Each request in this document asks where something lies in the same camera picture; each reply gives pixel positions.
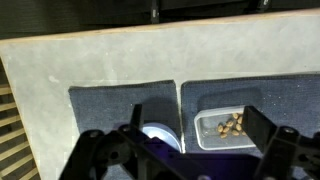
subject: black bracket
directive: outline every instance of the black bracket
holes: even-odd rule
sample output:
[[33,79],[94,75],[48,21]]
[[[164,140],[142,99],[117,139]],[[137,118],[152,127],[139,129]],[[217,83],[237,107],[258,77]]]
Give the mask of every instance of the black bracket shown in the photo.
[[159,24],[159,0],[152,0],[151,2],[151,23],[152,24]]

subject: food pieces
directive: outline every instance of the food pieces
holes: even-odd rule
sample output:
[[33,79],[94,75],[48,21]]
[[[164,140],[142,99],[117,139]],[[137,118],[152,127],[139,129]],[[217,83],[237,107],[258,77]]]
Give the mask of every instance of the food pieces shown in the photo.
[[222,139],[223,139],[223,138],[226,138],[227,136],[228,136],[227,133],[221,133],[221,134],[220,134],[220,138],[222,138]]
[[227,127],[232,127],[233,124],[234,124],[234,123],[233,123],[233,120],[230,119],[230,120],[227,121],[226,126],[227,126]]
[[217,131],[218,132],[222,132],[223,131],[223,125],[222,124],[218,125]]
[[238,131],[241,131],[241,130],[242,130],[241,124],[237,124],[237,125],[236,125],[236,129],[237,129]]
[[222,131],[222,132],[227,133],[227,132],[229,131],[229,129],[230,129],[230,128],[226,126],[226,127],[223,128],[223,131]]
[[237,130],[232,130],[232,135],[234,135],[234,136],[239,136],[239,131],[237,131]]
[[241,124],[242,124],[242,114],[233,113],[231,119],[228,119],[227,122],[221,122],[218,125],[217,131],[220,133],[220,138],[222,139],[226,138],[229,132],[233,136],[239,136],[239,135],[246,136],[247,134],[242,130]]

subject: white tray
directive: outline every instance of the white tray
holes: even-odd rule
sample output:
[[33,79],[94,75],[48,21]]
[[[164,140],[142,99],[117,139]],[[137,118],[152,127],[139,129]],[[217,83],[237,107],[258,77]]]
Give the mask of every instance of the white tray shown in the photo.
[[194,118],[197,140],[204,150],[222,150],[255,147],[248,136],[233,136],[228,134],[220,138],[217,126],[232,117],[232,113],[243,113],[244,106],[234,106],[200,111]]

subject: wooden slats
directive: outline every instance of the wooden slats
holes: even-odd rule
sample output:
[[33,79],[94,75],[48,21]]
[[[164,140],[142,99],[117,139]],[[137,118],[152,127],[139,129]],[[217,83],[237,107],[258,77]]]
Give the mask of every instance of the wooden slats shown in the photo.
[[1,104],[0,105],[0,111],[6,111],[12,108],[17,107],[16,103],[7,103],[7,104]]
[[20,178],[20,180],[29,180],[33,176],[35,176],[36,174],[38,174],[38,169],[35,167],[30,172],[28,172],[26,175],[24,175],[22,178]]
[[29,143],[28,142],[24,142],[22,144],[19,144],[18,146],[15,146],[3,153],[0,154],[0,161],[14,155],[15,153],[23,150],[24,148],[28,147],[29,146]]
[[17,122],[19,120],[20,120],[20,116],[19,115],[8,117],[8,118],[5,118],[5,119],[0,119],[0,127],[8,125],[8,124],[11,124],[11,123],[14,123],[14,122]]
[[0,144],[4,143],[6,141],[9,141],[10,139],[13,139],[15,137],[18,137],[21,134],[24,134],[24,129],[23,128],[21,128],[19,130],[16,130],[16,131],[13,131],[11,133],[8,133],[6,135],[3,135],[3,136],[0,137]]
[[20,159],[19,161],[13,163],[9,167],[7,167],[7,168],[5,168],[4,170],[1,171],[2,177],[10,174],[13,171],[15,171],[16,169],[18,169],[19,167],[23,166],[24,164],[26,164],[27,162],[29,162],[32,159],[33,159],[32,154],[29,154],[28,156],[26,156],[26,157]]
[[0,95],[11,94],[9,84],[0,85]]

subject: dark background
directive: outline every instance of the dark background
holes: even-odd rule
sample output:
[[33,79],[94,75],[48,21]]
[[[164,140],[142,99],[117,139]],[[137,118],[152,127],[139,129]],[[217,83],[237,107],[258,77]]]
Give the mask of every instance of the dark background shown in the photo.
[[[320,0],[159,0],[160,23],[320,7]],[[0,39],[151,24],[151,0],[0,0]]]

